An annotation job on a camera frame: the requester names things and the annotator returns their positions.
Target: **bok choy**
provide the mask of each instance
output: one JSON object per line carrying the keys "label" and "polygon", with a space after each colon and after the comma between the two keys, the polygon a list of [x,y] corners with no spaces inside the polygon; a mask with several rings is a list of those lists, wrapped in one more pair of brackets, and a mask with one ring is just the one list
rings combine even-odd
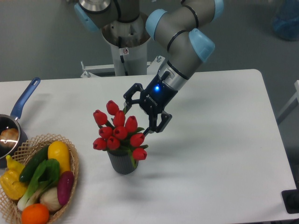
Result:
{"label": "bok choy", "polygon": [[27,191],[18,202],[18,209],[23,211],[27,206],[36,203],[40,195],[58,183],[59,174],[59,162],[56,159],[41,162],[30,180]]}

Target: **purple eggplant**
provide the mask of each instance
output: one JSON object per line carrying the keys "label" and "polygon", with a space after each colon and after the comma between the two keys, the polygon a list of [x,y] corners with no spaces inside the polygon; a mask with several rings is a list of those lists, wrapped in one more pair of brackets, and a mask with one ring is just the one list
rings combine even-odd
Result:
{"label": "purple eggplant", "polygon": [[65,171],[61,174],[57,185],[57,197],[59,203],[66,205],[71,197],[71,189],[74,184],[74,174],[71,171]]}

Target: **onion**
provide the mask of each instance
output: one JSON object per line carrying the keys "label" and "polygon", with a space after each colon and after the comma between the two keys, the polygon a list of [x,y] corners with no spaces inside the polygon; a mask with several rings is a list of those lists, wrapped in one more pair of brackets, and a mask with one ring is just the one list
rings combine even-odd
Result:
{"label": "onion", "polygon": [[57,187],[53,187],[43,193],[40,198],[40,203],[44,204],[50,212],[61,209],[62,206],[59,204],[57,197]]}

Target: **cucumber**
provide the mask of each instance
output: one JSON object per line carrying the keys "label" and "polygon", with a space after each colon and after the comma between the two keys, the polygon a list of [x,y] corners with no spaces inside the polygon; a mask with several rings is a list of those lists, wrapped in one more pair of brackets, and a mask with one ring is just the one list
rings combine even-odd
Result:
{"label": "cucumber", "polygon": [[27,163],[25,168],[22,170],[19,181],[20,182],[27,182],[30,181],[37,166],[44,160],[48,159],[48,148],[49,145],[43,147],[39,150]]}

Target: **white table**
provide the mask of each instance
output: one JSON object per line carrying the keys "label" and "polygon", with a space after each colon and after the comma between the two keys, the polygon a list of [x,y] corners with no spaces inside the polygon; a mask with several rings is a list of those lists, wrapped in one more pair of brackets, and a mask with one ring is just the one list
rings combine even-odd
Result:
{"label": "white table", "polygon": [[[281,191],[295,183],[257,70],[196,73],[166,107],[173,119],[149,134],[148,158],[117,174],[94,150],[92,113],[110,99],[122,105],[133,85],[153,76],[42,80],[19,120],[29,138],[55,133],[80,157],[72,205],[58,223],[228,224],[298,218]],[[29,81],[0,83],[0,113],[10,114]],[[139,126],[148,117],[138,106]]]}

